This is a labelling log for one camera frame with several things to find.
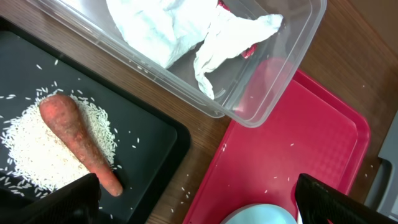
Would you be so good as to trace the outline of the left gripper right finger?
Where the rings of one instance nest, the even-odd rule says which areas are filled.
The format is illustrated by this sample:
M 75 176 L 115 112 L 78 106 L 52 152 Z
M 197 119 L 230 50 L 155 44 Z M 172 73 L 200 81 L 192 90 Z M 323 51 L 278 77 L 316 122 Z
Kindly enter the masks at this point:
M 303 224 L 397 224 L 304 173 L 298 177 L 295 200 Z

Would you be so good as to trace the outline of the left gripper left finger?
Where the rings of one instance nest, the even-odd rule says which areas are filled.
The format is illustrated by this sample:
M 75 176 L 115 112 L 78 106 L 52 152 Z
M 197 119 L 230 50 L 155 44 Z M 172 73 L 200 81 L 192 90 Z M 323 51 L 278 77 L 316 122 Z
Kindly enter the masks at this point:
M 100 198 L 95 174 L 87 174 L 36 201 L 1 190 L 1 223 L 94 223 Z

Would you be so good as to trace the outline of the light blue plate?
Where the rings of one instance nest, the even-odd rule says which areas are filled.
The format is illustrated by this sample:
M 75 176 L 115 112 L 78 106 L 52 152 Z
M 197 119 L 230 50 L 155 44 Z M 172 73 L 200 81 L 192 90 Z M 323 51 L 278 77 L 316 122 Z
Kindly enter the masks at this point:
M 235 210 L 220 224 L 297 224 L 297 221 L 280 206 L 259 203 Z

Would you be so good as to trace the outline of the white rice pile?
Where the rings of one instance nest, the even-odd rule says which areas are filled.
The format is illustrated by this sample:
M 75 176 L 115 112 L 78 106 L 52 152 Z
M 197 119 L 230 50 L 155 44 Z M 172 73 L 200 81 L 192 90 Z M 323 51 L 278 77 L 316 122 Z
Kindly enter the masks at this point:
M 60 60 L 23 66 L 9 58 L 1 68 L 1 185 L 16 195 L 42 199 L 89 173 L 40 115 L 41 101 L 68 95 L 124 186 L 119 197 L 104 191 L 100 208 L 114 220 L 129 217 L 135 207 L 128 198 L 131 174 L 112 109 L 120 97 Z

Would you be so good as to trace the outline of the orange carrot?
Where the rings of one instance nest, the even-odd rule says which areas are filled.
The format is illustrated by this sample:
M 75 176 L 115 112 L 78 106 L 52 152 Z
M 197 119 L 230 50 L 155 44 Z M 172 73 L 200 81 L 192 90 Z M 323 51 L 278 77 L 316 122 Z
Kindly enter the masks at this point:
M 120 196 L 123 187 L 89 135 L 75 101 L 67 95 L 56 94 L 41 101 L 39 111 L 44 123 L 91 173 L 96 174 L 108 193 Z

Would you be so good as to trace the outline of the red strawberry wrapper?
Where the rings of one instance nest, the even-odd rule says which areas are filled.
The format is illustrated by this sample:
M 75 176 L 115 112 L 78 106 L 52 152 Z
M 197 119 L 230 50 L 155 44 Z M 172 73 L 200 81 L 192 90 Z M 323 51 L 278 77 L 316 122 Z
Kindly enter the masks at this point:
M 218 5 L 221 6 L 222 8 L 226 9 L 227 11 L 231 11 L 230 8 L 224 3 L 223 0 L 218 0 Z M 248 59 L 250 56 L 254 54 L 254 52 L 257 49 L 257 44 L 252 44 L 249 48 L 244 50 L 241 55 L 243 58 Z

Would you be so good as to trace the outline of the white napkin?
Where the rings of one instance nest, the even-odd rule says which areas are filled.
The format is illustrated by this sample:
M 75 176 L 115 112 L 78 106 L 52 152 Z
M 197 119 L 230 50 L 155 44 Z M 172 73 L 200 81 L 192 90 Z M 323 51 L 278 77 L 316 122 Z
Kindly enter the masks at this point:
M 211 99 L 213 86 L 205 75 L 270 38 L 284 19 L 281 14 L 255 20 L 238 17 L 219 6 L 218 0 L 107 0 L 106 4 L 123 39 L 163 68 L 199 45 L 193 61 L 195 79 Z

